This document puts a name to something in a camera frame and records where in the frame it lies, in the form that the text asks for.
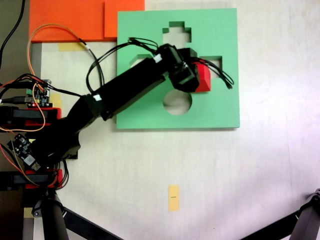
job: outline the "cross-shaped cutout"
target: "cross-shaped cutout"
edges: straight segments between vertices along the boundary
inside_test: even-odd
[[[170,21],[169,27],[162,29],[163,44],[174,45],[177,49],[186,47],[186,43],[191,43],[191,27],[185,27],[184,21]]]

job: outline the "orange foam board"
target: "orange foam board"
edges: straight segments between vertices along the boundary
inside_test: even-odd
[[[105,0],[104,38],[116,41],[118,34],[118,12],[144,11],[145,0]]]
[[[55,23],[72,29],[84,41],[103,41],[104,5],[105,0],[30,0],[29,36],[37,27]],[[46,27],[33,37],[32,42],[75,40],[66,30]]]

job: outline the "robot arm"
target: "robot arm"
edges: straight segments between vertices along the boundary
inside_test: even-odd
[[[186,51],[170,44],[158,48],[154,58],[146,58],[136,66],[109,81],[92,94],[75,103],[67,117],[42,130],[42,137],[30,144],[32,168],[51,167],[75,153],[80,144],[79,132],[102,117],[108,120],[125,110],[169,77],[174,88],[194,92],[199,86],[197,67],[183,56]]]

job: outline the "green foam board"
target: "green foam board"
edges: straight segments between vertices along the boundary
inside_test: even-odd
[[[163,106],[167,93],[174,88],[169,80],[161,83],[133,105],[117,115],[118,129],[170,128],[238,128],[239,74],[237,10],[165,10],[127,11],[118,13],[118,44],[129,37],[145,38],[163,44],[163,33],[169,26],[184,22],[191,30],[191,42],[198,57],[222,57],[223,70],[234,80],[233,89],[227,89],[220,78],[211,79],[211,91],[192,93],[192,105],[183,115],[172,115]],[[128,46],[117,52],[117,74],[128,70],[137,57],[149,53],[137,46]],[[132,76],[132,81],[139,81]]]

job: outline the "black cable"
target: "black cable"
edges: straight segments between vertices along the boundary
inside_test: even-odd
[[[56,190],[63,189],[68,184],[68,181],[69,181],[69,170],[68,170],[67,162],[66,160],[63,160],[62,162],[64,166],[64,176],[61,183],[54,188]]]
[[[88,70],[88,73],[85,77],[85,82],[86,82],[86,85],[89,89],[89,91],[92,93],[93,90],[92,88],[90,87],[90,84],[89,84],[89,75],[91,73],[91,71],[99,66],[99,63],[101,63],[104,59],[106,59],[108,56],[110,56],[111,54],[113,54],[114,52],[118,51],[119,49],[122,49],[126,46],[129,46],[129,45],[135,45],[135,46],[138,46],[138,47],[141,47],[141,48],[144,48],[146,49],[147,51],[151,52],[153,55],[156,54],[157,52],[157,49],[159,48],[158,44],[155,42],[155,41],[152,41],[152,40],[149,40],[149,39],[145,39],[145,38],[139,38],[139,37],[129,37],[128,39],[128,42],[125,42],[125,43],[122,43],[120,45],[117,45],[113,48],[111,48],[109,51],[107,51],[105,54],[103,54],[101,57],[99,57],[97,59],[97,61],[95,60],[89,70]]]
[[[35,84],[39,84],[45,88],[49,88],[49,89],[52,89],[52,90],[55,90],[59,93],[63,93],[63,94],[68,94],[68,95],[72,95],[72,96],[76,96],[76,97],[81,97],[80,94],[78,93],[74,93],[74,92],[71,92],[71,91],[67,91],[67,90],[63,90],[63,89],[59,89],[59,88],[56,88],[54,86],[52,86],[51,84],[47,83],[47,82],[44,82],[42,81],[40,78],[38,78],[37,76],[35,75],[32,75],[30,73],[25,73],[23,75],[21,75],[20,77],[18,77],[15,81],[13,81],[13,83],[18,83],[20,81],[23,81],[23,80],[29,80],[29,81],[32,81],[33,83]],[[5,86],[4,87],[4,90],[2,90],[0,92],[0,99],[2,98],[3,94],[8,91],[8,89],[10,89],[10,85],[8,84],[9,87]]]
[[[99,83],[100,83],[100,87],[102,87],[105,84],[105,76],[104,76],[104,73],[103,73],[103,71],[101,69],[100,63],[98,62],[98,59],[97,59],[96,55],[89,48],[87,43],[85,41],[83,41],[81,38],[79,38],[79,41],[85,45],[85,47],[88,49],[88,51],[92,55],[92,57],[94,59],[94,62],[97,64],[97,71],[98,71],[98,75],[99,75]],[[93,89],[91,88],[90,83],[89,83],[89,78],[85,79],[85,83],[86,83],[86,86],[87,86],[88,90],[90,91],[90,93],[93,93]]]
[[[16,158],[14,157],[14,155],[11,153],[11,151],[9,151],[8,148],[6,148],[2,143],[0,143],[0,145],[1,145],[1,147],[3,148],[3,150],[5,150],[5,151],[9,154],[10,158],[13,160],[14,164],[16,165],[16,167],[19,168],[19,165],[18,165],[18,163],[17,163],[17,160],[16,160]]]
[[[2,96],[9,90],[9,88],[4,88],[1,92],[0,92],[0,99],[2,98]]]
[[[224,81],[228,89],[232,89],[232,85],[235,84],[235,81],[213,62],[199,57],[191,57],[190,61],[193,64],[198,63],[207,66],[211,71],[213,71],[219,78],[221,78]]]
[[[21,11],[20,11],[20,16],[18,18],[18,21],[16,22],[16,24],[14,25],[13,29],[11,30],[11,32],[9,33],[9,35],[5,38],[4,42],[2,43],[2,46],[0,48],[0,69],[1,69],[1,64],[2,64],[2,54],[3,54],[3,51],[5,49],[5,46],[7,44],[7,42],[9,41],[9,39],[11,38],[11,36],[14,34],[14,32],[16,31],[16,29],[18,28],[20,22],[21,22],[21,19],[24,15],[24,9],[25,9],[25,3],[26,3],[26,0],[22,0],[22,5],[21,5]]]

